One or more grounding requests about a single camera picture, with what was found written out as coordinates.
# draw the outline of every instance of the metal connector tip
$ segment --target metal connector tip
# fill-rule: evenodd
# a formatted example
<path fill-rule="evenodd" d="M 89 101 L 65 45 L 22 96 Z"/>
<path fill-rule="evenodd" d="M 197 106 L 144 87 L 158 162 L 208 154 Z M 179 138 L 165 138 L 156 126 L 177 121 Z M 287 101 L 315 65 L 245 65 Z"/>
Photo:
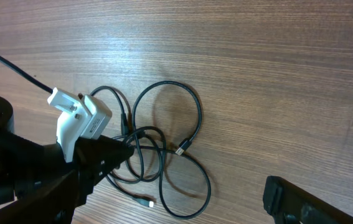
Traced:
<path fill-rule="evenodd" d="M 176 151 L 176 155 L 180 156 L 183 152 L 184 152 L 184 150 L 180 147 L 180 148 Z"/>

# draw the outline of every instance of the cable connector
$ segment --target cable connector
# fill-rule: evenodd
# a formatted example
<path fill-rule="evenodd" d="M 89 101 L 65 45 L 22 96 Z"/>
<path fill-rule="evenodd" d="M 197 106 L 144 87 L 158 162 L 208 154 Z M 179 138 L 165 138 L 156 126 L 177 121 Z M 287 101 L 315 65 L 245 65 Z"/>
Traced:
<path fill-rule="evenodd" d="M 139 204 L 144 205 L 149 208 L 154 207 L 154 202 L 149 197 L 133 197 L 133 200 L 137 201 Z"/>
<path fill-rule="evenodd" d="M 184 151 L 186 151 L 191 145 L 191 142 L 189 139 L 184 139 L 180 144 L 179 148 L 176 151 L 176 154 L 180 156 Z"/>
<path fill-rule="evenodd" d="M 126 118 L 126 114 L 121 114 L 121 134 L 123 136 L 129 135 L 129 126 L 128 126 L 128 119 Z"/>

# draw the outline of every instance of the wooden table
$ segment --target wooden table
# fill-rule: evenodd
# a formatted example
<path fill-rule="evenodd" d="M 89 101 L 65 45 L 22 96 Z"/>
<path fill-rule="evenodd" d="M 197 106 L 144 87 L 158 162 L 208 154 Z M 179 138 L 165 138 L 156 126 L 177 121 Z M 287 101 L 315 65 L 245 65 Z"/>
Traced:
<path fill-rule="evenodd" d="M 0 54 L 73 93 L 113 86 L 131 106 L 160 80 L 192 86 L 204 122 L 188 153 L 213 190 L 207 210 L 189 223 L 273 223 L 261 199 L 268 175 L 353 215 L 353 0 L 0 1 Z M 16 134 L 55 141 L 60 112 L 48 94 L 0 64 L 0 95 L 14 107 Z M 98 97 L 113 112 L 105 134 L 119 135 L 118 104 L 109 93 Z M 165 86 L 143 98 L 136 119 L 178 144 L 197 116 L 188 93 Z M 147 174 L 155 173 L 152 152 L 144 158 Z M 189 161 L 170 159 L 166 201 L 192 213 L 204 201 L 204 179 Z M 124 166 L 118 173 L 131 177 Z M 157 181 L 123 186 L 152 195 L 155 207 L 103 181 L 74 222 L 183 222 L 163 209 Z"/>

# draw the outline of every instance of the wooden surface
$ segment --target wooden surface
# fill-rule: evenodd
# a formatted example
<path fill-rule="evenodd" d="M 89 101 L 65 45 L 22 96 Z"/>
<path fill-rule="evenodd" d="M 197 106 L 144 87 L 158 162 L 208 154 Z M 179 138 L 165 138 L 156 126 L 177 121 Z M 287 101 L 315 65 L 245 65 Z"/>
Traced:
<path fill-rule="evenodd" d="M 49 86 L 89 93 L 110 85 L 131 105 L 161 80 L 194 87 L 204 123 L 189 153 L 213 191 L 190 223 L 273 223 L 261 199 L 268 175 L 353 215 L 353 0 L 0 1 L 0 54 Z M 17 134 L 55 141 L 60 113 L 48 94 L 0 65 L 0 95 L 14 107 Z M 98 97 L 113 111 L 105 134 L 119 135 L 118 104 Z M 178 144 L 194 128 L 194 107 L 181 89 L 155 89 L 138 108 L 138 126 L 154 124 Z M 155 172 L 155 157 L 144 157 Z M 130 177 L 124 166 L 119 173 Z M 167 177 L 171 209 L 201 206 L 197 168 L 173 157 Z M 183 222 L 163 209 L 158 182 L 125 188 L 152 195 L 155 207 L 103 181 L 74 222 Z"/>

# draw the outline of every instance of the brown wood grain surface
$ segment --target brown wood grain surface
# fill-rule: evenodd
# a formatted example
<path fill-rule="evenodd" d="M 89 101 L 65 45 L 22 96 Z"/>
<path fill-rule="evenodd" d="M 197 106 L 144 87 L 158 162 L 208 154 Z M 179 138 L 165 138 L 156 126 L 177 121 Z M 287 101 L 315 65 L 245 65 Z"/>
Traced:
<path fill-rule="evenodd" d="M 156 198 L 145 208 L 104 180 L 74 223 L 273 223 L 262 204 L 268 175 L 353 216 L 353 0 L 0 1 L 0 54 L 48 86 L 89 93 L 109 85 L 131 106 L 161 80 L 200 96 L 204 122 L 188 153 L 210 174 L 207 210 L 176 220 L 158 181 L 123 185 Z M 60 112 L 48 94 L 0 64 L 0 95 L 14 107 L 16 134 L 55 141 Z M 116 100 L 98 97 L 113 112 L 105 134 L 119 135 Z M 136 119 L 179 144 L 197 115 L 188 93 L 164 86 L 143 98 Z M 144 160 L 154 173 L 152 152 Z M 165 199 L 192 213 L 204 201 L 204 178 L 189 161 L 169 160 Z M 124 165 L 118 173 L 131 177 Z"/>

